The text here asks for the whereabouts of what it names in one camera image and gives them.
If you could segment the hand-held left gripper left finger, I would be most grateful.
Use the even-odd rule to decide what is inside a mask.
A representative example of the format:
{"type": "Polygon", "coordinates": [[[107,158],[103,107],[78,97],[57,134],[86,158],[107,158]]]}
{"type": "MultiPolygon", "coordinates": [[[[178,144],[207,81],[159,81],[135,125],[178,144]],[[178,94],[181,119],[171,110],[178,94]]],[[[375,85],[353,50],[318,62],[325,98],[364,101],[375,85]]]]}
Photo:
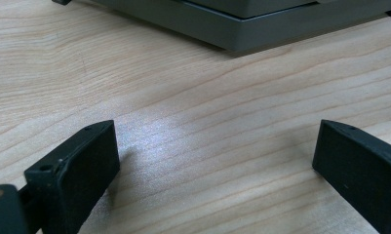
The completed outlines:
{"type": "Polygon", "coordinates": [[[120,171],[114,122],[87,126],[24,171],[44,234],[77,234],[120,171]]]}

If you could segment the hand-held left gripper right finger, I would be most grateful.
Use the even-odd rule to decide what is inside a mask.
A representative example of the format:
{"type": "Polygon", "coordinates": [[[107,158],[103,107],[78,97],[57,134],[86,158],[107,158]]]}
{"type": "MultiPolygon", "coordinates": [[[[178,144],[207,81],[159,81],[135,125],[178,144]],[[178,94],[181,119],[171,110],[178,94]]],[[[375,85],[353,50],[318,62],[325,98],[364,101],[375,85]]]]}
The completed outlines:
{"type": "Polygon", "coordinates": [[[377,232],[391,234],[391,144],[323,120],[312,167],[377,232]]]}

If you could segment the dark grey corner rack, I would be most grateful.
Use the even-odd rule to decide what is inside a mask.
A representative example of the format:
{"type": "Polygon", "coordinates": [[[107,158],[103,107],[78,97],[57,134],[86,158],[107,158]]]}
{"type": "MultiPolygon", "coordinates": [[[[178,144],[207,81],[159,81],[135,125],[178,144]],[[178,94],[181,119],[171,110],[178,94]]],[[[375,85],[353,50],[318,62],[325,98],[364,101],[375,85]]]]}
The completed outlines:
{"type": "Polygon", "coordinates": [[[391,0],[92,0],[230,51],[271,48],[391,17],[391,0]]]}

